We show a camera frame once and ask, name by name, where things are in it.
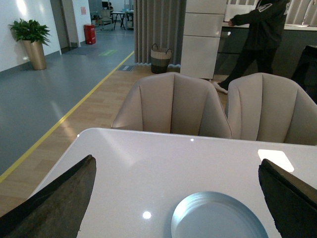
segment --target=potted plant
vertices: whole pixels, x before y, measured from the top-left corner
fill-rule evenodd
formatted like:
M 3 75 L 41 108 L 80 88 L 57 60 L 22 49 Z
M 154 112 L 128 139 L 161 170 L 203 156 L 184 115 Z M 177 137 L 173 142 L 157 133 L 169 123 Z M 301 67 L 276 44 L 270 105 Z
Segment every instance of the potted plant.
M 20 21 L 14 21 L 11 26 L 13 37 L 16 41 L 22 40 L 29 56 L 30 62 L 34 70 L 46 68 L 46 61 L 43 51 L 43 44 L 47 45 L 50 42 L 47 38 L 49 30 L 47 26 L 41 26 L 38 21 L 25 21 L 20 18 Z

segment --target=woven basket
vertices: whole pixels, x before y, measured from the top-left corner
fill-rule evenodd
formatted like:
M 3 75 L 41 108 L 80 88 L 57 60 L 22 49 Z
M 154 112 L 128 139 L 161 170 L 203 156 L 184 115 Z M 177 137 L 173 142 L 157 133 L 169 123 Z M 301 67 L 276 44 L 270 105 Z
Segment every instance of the woven basket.
M 171 49 L 159 48 L 157 44 L 153 44 L 151 49 L 152 73 L 166 73 L 171 57 L 172 57 Z

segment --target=round dish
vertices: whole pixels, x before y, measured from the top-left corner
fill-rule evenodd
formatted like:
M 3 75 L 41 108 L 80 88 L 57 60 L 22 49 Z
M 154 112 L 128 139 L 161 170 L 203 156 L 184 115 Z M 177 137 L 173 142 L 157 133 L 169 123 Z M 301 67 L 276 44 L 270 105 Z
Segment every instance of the round dish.
M 268 238 L 256 215 L 237 199 L 219 192 L 184 198 L 171 221 L 172 238 Z

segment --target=gold planter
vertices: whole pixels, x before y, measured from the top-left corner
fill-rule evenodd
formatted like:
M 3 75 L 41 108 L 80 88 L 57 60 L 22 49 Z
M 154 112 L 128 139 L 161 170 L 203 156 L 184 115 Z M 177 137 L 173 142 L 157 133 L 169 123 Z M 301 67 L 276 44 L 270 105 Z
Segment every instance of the gold planter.
M 42 43 L 35 41 L 23 41 L 26 52 L 28 53 L 31 65 L 34 70 L 41 70 L 46 68 L 46 61 Z

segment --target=cabinet drawer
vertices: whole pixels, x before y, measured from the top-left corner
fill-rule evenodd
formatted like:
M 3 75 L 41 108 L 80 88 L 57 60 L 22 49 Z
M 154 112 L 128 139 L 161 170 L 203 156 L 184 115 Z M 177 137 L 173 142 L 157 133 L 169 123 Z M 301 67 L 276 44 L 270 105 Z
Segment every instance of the cabinet drawer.
M 187 0 L 186 12 L 224 14 L 227 0 Z
M 213 78 L 219 37 L 184 36 L 180 72 L 196 78 Z
M 223 15 L 186 13 L 184 35 L 220 37 Z

